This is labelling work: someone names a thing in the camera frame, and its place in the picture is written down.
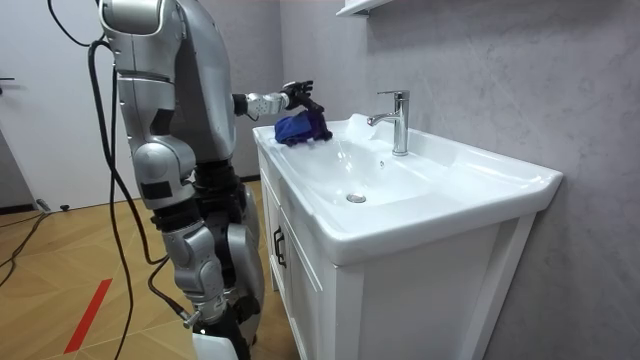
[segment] cabinet handle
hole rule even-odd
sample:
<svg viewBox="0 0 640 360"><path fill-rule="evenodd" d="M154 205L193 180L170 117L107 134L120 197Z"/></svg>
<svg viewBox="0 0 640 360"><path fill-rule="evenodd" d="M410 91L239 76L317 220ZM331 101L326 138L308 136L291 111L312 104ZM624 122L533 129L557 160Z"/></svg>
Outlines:
<svg viewBox="0 0 640 360"><path fill-rule="evenodd" d="M0 78L0 81L13 81L15 80L15 78ZM2 95L3 91L2 88L0 87L0 95Z"/></svg>
<svg viewBox="0 0 640 360"><path fill-rule="evenodd" d="M273 232L273 249L275 250L276 255L278 255L278 234L282 235L282 227L280 226L278 226L278 230Z"/></svg>
<svg viewBox="0 0 640 360"><path fill-rule="evenodd" d="M284 268L287 268L287 262L284 260L284 254L280 251L280 242L284 240L284 234L282 233L282 229L280 229L278 227L278 230L276 231L276 233L279 232L280 236L275 239L275 251L276 251L276 256L278 257L278 264L284 266Z"/></svg>

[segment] wooden floor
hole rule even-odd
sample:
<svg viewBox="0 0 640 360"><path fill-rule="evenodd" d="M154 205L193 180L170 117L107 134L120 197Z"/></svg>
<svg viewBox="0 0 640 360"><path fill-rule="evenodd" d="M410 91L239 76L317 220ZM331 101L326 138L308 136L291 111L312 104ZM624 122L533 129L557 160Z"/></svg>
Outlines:
<svg viewBox="0 0 640 360"><path fill-rule="evenodd" d="M265 304L253 359L299 359L278 293L271 291L266 254L260 182L249 183L258 202L262 239L260 257L265 274ZM151 212L141 202L153 258L164 255L160 234L151 224ZM0 216L0 226L33 216ZM195 359L191 333L147 288L152 267L143 257L140 237L126 203L117 204L117 218L132 275L135 308L120 359ZM34 220L0 228L0 261L25 238ZM2 359L113 359L128 311L122 266L113 240L106 205L56 213L45 219L17 259L18 267L0 288L0 358ZM3 279L9 266L0 269ZM98 285L113 279L79 351L63 354ZM188 301L173 283L169 265L156 286L182 306Z"/></svg>

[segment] chrome faucet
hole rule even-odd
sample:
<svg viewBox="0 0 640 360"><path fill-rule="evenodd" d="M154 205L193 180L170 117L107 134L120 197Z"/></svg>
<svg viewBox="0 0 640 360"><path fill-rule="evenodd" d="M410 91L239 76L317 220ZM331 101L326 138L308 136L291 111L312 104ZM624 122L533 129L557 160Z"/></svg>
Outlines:
<svg viewBox="0 0 640 360"><path fill-rule="evenodd" d="M405 156L409 153L409 91L382 91L378 94L393 94L395 111L388 114L379 114L367 118L369 126L376 126L382 120L393 120L393 155Z"/></svg>

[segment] electrical cord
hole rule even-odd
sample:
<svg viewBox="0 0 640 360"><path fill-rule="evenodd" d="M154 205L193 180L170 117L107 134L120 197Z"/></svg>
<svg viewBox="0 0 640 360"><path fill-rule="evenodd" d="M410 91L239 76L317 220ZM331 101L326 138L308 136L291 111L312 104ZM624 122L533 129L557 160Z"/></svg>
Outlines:
<svg viewBox="0 0 640 360"><path fill-rule="evenodd" d="M120 240L120 233L118 232L118 225L116 223L116 217L115 217L115 201L114 201L115 200L115 183L118 183L118 186L120 187L123 193L126 193L128 195L128 191L126 191L124 182L122 181L122 178L120 177L120 174L118 173L118 170L115 167L115 157L111 156L111 154L115 152L115 145L112 147L112 150L109 149L109 139L107 138L107 126L106 126L106 121L104 116L104 108L102 106L102 97L100 95L100 86L98 84L98 76L96 74L96 64L95 64L96 49L99 46L104 46L107 49L111 50L111 47L109 46L109 44L102 40L94 41L91 44L91 46L89 46L89 52L88 52L89 76L91 78L91 88L93 90L93 98L95 101L96 112L98 115L98 124L100 126L100 139L102 142L102 150L104 152L104 157L107 162L107 165L109 165L109 169L111 170L111 188L109 192L109 215L111 217L111 228L113 230L113 237L115 238L116 245L118 247L118 254L120 255L120 262L122 263L122 269L124 271L125 279L127 282L127 291L129 293L129 313L127 315L127 321L124 326L122 337L120 338L120 344L118 345L118 350L114 357L114 359L118 359L118 357L120 356L120 352L122 351L122 346L124 345L124 340L127 337L127 332L129 331L129 325L131 324L131 317L133 316L134 301L133 301L133 287L131 285L131 273L129 272L129 265L127 264L127 259L124 255L124 249L122 247L122 241ZM113 69L114 74L112 76L112 85L114 87L113 88L114 92L115 92L115 86L117 85L116 84L117 75L115 74L115 71L116 70L114 68ZM114 126L115 126L114 124L115 122L112 123L111 125L112 133L114 131Z"/></svg>
<svg viewBox="0 0 640 360"><path fill-rule="evenodd" d="M67 35L67 37L69 38L69 40L73 41L74 43L76 43L76 45L82 46L82 47L89 47L91 44L85 44L85 43L81 43L80 41L76 40L76 38L74 38L73 36L71 36L71 34L69 34L69 32L67 31L67 29L65 29L64 26L62 26L62 23L60 23L60 20L58 20L58 17L56 16L55 11L53 10L53 4L51 3L52 0L47 0L47 6L49 7L49 14L51 14L51 17L53 18L53 21L56 22L56 24L58 25L58 27L60 28L60 30L62 30L62 32ZM96 0L96 5L99 6L100 1ZM100 39L98 40L103 40L105 37L105 34L102 33L102 36L100 37Z"/></svg>
<svg viewBox="0 0 640 360"><path fill-rule="evenodd" d="M105 121L105 116L104 116L104 108L102 105L102 97L100 94L100 87L98 84L98 78L97 78L97 74L96 74L96 68L95 68L95 52L96 49L99 46L104 46L107 49L111 50L111 47L109 46L108 43L106 43L105 41L102 40L98 40L98 41L94 41L91 46L89 47L89 54L88 54L88 62L89 62L89 75L91 78L91 86L93 89L93 96L94 96L94 100L95 100L95 106L96 106L96 112L98 115L98 125L100 127L100 138L101 138L101 143L102 143L102 150L105 156L105 160L107 162L107 165L109 166L109 169L111 170L111 186L110 186L110 192L109 192L109 212L110 212L110 216L111 216L111 226L113 229L113 234L114 234L114 238L116 240L116 244L118 246L118 253L120 255L120 261L122 262L122 267L125 273L125 278L127 281L127 289L129 292L129 314L127 316L127 322L125 324L125 329L122 335L122 338L120 339L120 344L118 346L118 351L116 353L115 359L117 359L120 355L120 352L122 350L122 346L124 344L124 340L126 338L128 329L129 329L129 325L131 323L131 317L133 315L133 308L134 308L134 301L133 301L133 289L131 286L131 275L129 273L129 267L127 265L127 260L125 258L124 255L124 250L122 248L122 242L120 240L120 234L118 233L118 228L117 228L117 223L116 223L116 219L115 219L115 184L117 183L118 187L120 188L120 190L122 191L122 193L124 194L127 203L129 204L129 207L131 208L131 211L134 214L134 217L136 218L136 223L138 224L138 230L140 232L140 236L143 240L143 248L145 249L145 257L147 258L147 262L155 265L155 264L160 264L155 270L154 272L151 274L151 276L149 277L148 280L148 285L149 285L149 289L157 296L159 296L162 300L164 300L167 305L169 305L169 307L171 307L171 309L173 309L176 314L182 316L182 314L184 313L184 308L182 308L180 305L178 305L177 302L175 302L173 299L171 299L170 297L168 297L167 295L165 295L164 293L162 293L160 290L158 290L154 285L153 285L153 279L155 278L155 275L160 271L160 269L167 263L167 261L169 260L168 256L164 256L163 258L160 258L158 260L151 260L150 257L148 256L148 244L146 241L146 235L144 232L144 227L142 226L142 222L140 221L139 218L139 214L137 212L135 203L133 202L133 199L131 198L131 195L129 194L129 191L126 187L126 185L124 184L124 181L122 181L122 178L120 176L120 173L118 172L117 168L116 168L116 157L115 157L115 151L116 151L116 147L115 147L115 138L116 138L116 101L117 101L117 73L115 70L115 67L113 69L113 75L112 75L112 86L113 86L113 93L111 96L111 100L112 100L112 115L111 115L111 148L109 148L109 140L107 138L107 127L106 127L106 121Z"/></svg>
<svg viewBox="0 0 640 360"><path fill-rule="evenodd" d="M33 219L39 217L40 215L42 215L42 213L40 213L38 215L35 215L35 216L32 216L30 218L22 219L22 220L19 220L19 221L16 221L16 222L12 222L12 223L9 223L9 224L4 224L4 225L0 226L0 229L2 229L4 227L9 227L11 225L20 224L20 223L23 223L25 221L33 220Z"/></svg>
<svg viewBox="0 0 640 360"><path fill-rule="evenodd" d="M2 285L4 285L7 282L7 280L9 280L9 278L11 277L11 274L13 274L13 271L16 269L16 266L17 266L16 257L20 255L24 247L27 245L27 242L29 242L29 239L31 239L33 234L35 234L36 230L38 230L38 226L40 226L40 223L44 219L49 217L49 215L50 214L47 214L47 213L40 214L38 217L38 221L36 221L35 224L33 224L33 226L31 227L31 231L29 232L27 237L20 243L20 245L18 245L18 247L15 250L13 250L13 253L11 253L11 257L5 260L2 264L0 264L0 268L1 268L5 266L7 263L11 263L11 269L9 269L9 272L7 273L7 275L4 277L2 282L0 282L0 287L2 287Z"/></svg>
<svg viewBox="0 0 640 360"><path fill-rule="evenodd" d="M160 265L158 265L158 267L155 270L153 270L153 272L151 273L151 276L149 276L149 280L147 281L147 285L149 285L149 290L151 290L152 293L156 294L159 298L164 300L164 302L166 302L167 305L169 305L169 307L173 311L175 311L176 314L178 314L178 316L180 316L180 317L182 317L184 319L184 318L186 318L186 316L184 316L185 315L184 308L182 306L180 306L175 300L173 300L172 298L170 298L167 295L163 294L160 290L158 290L153 285L153 279L155 279L156 275L158 275L160 270L162 270L162 267L168 261L169 261L169 256L165 256L164 258L162 258L162 262L160 262Z"/></svg>

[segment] blue towel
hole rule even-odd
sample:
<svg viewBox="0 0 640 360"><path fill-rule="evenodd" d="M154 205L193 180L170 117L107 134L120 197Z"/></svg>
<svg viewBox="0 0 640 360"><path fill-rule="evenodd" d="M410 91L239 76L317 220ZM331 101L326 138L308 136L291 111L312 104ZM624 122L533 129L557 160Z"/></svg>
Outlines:
<svg viewBox="0 0 640 360"><path fill-rule="evenodd" d="M306 142L308 139L326 141L333 137L322 113L308 110L278 120L275 130L276 141L287 146Z"/></svg>

